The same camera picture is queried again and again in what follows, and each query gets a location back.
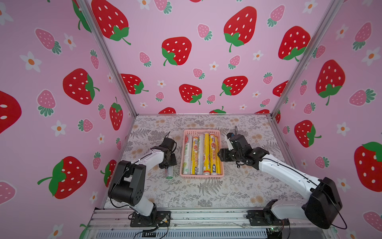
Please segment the yellow plastic wrap roll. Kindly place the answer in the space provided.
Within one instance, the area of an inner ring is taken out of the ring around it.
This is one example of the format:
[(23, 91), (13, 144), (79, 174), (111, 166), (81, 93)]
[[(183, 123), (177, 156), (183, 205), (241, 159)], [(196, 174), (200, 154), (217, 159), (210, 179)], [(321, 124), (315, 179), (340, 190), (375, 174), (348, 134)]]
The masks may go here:
[(204, 171), (203, 175), (210, 175), (210, 135), (209, 133), (204, 133)]
[(199, 152), (199, 137), (194, 136), (192, 142), (192, 164), (191, 164), (191, 174), (197, 175), (198, 173), (198, 152)]
[(209, 135), (210, 138), (210, 169), (211, 169), (211, 175), (219, 175), (220, 169), (219, 169), (219, 162), (217, 159), (217, 137), (214, 134)]

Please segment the white green plastic wrap roll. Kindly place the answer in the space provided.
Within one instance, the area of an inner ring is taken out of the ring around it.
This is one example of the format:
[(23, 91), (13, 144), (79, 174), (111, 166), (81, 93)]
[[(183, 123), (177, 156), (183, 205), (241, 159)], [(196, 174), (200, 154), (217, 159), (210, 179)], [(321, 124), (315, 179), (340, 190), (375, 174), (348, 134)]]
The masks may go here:
[(191, 174), (192, 167), (192, 142), (193, 136), (187, 134), (185, 137), (185, 147), (184, 147), (184, 163), (183, 163), (183, 174)]

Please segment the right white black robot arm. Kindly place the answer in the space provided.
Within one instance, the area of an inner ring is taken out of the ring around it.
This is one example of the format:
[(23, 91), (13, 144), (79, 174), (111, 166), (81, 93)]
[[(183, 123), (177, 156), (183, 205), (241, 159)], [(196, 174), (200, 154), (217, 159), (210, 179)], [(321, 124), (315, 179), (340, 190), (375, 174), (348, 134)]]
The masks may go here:
[(252, 148), (241, 134), (228, 133), (228, 148), (222, 148), (218, 157), (222, 162), (236, 162), (267, 173), (298, 192), (302, 199), (271, 200), (263, 209), (262, 218), (268, 225), (286, 219), (308, 220), (321, 229), (333, 226), (343, 207), (333, 180), (319, 179), (303, 173), (275, 158), (263, 148)]

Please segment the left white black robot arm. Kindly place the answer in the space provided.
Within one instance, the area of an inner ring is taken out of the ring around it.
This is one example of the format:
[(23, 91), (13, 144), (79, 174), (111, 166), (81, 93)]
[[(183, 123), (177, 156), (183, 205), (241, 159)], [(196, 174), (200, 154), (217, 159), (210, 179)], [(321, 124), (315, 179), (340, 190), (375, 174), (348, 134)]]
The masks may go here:
[(157, 214), (155, 203), (143, 195), (146, 175), (155, 166), (161, 169), (175, 166), (176, 146), (177, 143), (173, 139), (165, 137), (160, 145), (150, 148), (140, 159), (120, 161), (109, 185), (110, 201), (128, 205), (139, 216), (155, 218)]

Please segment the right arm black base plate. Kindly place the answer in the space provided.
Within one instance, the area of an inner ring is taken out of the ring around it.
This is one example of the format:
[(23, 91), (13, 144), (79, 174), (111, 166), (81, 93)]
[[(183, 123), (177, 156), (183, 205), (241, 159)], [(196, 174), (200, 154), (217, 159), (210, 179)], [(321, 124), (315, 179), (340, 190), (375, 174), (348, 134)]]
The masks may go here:
[(277, 219), (269, 212), (264, 213), (263, 210), (249, 210), (245, 217), (249, 220), (251, 226), (282, 227), (290, 225), (287, 219)]

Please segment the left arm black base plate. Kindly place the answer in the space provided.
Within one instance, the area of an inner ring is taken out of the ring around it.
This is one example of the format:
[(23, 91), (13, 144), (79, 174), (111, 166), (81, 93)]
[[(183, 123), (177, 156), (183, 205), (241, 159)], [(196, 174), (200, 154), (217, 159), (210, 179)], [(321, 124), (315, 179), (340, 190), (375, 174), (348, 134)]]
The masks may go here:
[(171, 211), (154, 211), (148, 217), (133, 212), (129, 219), (132, 228), (150, 228), (157, 225), (159, 227), (166, 227), (166, 224), (169, 224), (171, 221)]

